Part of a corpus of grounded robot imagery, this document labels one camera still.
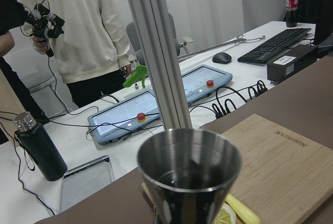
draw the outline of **chair backrest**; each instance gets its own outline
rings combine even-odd
[[[170,23],[171,23],[171,30],[172,30],[172,35],[173,35],[174,42],[175,42],[176,52],[177,52],[177,55],[179,55],[181,52],[180,45],[177,40],[176,28],[175,28],[175,24],[173,21],[173,17],[170,13],[169,13],[169,19],[170,19]],[[139,38],[137,36],[136,30],[135,30],[135,25],[133,22],[131,22],[127,25],[126,32],[127,32],[127,35],[129,36],[130,42],[133,46],[133,49],[136,53],[136,57],[139,60],[139,63],[142,65],[145,65],[143,52],[141,50],[141,45],[140,45]]]

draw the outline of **white sweatshirt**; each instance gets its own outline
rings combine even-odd
[[[59,74],[73,83],[113,72],[130,64],[130,44],[115,0],[48,0],[65,21],[64,34],[52,39]],[[31,10],[42,0],[21,0]],[[31,32],[31,25],[24,30]]]

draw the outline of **lemon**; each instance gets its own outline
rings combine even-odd
[[[236,214],[228,204],[223,203],[212,224],[236,224]]]

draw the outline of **brown table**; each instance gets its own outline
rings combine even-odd
[[[254,113],[333,149],[333,56],[202,128],[221,134]],[[142,182],[135,169],[67,211],[37,223],[153,224],[154,214]],[[304,223],[332,222],[333,195]]]

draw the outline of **hand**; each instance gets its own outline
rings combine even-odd
[[[122,67],[121,70],[124,73],[124,77],[128,77],[130,74],[132,74],[132,69],[130,64],[126,65],[125,67]]]
[[[48,38],[41,38],[41,37],[32,37],[32,41],[34,46],[38,49],[40,52],[47,52],[51,45],[48,41]]]

